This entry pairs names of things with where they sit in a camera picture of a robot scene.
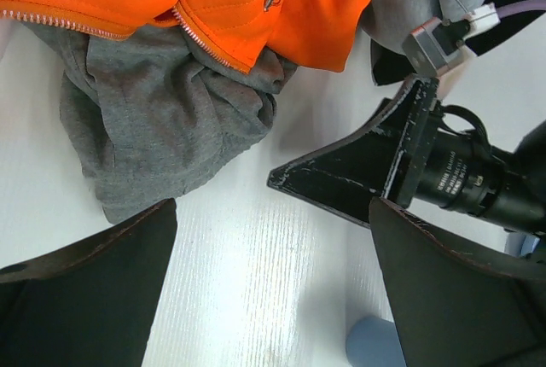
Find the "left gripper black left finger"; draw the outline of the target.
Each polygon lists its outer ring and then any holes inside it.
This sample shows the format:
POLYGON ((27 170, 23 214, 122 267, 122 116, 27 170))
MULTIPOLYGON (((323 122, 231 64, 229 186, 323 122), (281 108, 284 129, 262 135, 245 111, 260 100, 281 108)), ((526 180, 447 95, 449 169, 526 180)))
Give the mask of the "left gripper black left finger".
POLYGON ((3 267, 1 364, 141 365, 176 234, 176 202, 169 199, 3 267))

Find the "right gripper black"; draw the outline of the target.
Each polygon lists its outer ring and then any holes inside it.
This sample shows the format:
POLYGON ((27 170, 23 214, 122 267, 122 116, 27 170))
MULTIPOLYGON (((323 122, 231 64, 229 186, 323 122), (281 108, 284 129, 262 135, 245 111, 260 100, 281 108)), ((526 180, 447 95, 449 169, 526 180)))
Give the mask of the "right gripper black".
POLYGON ((493 146, 470 110, 437 105, 439 82, 409 76, 351 135, 273 169, 269 188, 362 227, 369 204, 419 199, 510 232, 545 232, 544 176, 493 146))

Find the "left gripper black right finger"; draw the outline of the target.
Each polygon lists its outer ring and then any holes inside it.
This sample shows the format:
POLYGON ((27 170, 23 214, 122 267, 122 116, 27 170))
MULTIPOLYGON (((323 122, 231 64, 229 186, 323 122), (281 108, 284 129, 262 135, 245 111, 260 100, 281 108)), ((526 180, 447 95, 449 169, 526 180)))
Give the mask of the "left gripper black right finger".
POLYGON ((375 198, 369 224, 408 366, 543 366, 545 266, 375 198))

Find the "dark grey cloth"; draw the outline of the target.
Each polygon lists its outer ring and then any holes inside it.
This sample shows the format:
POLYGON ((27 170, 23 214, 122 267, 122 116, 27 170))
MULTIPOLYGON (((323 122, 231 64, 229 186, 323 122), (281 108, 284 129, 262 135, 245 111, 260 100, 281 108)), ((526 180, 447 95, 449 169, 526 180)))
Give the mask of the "dark grey cloth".
POLYGON ((29 29, 61 58, 61 123, 111 224, 199 188, 261 141, 296 71, 264 49, 237 72, 178 26, 143 26, 124 41, 29 29))

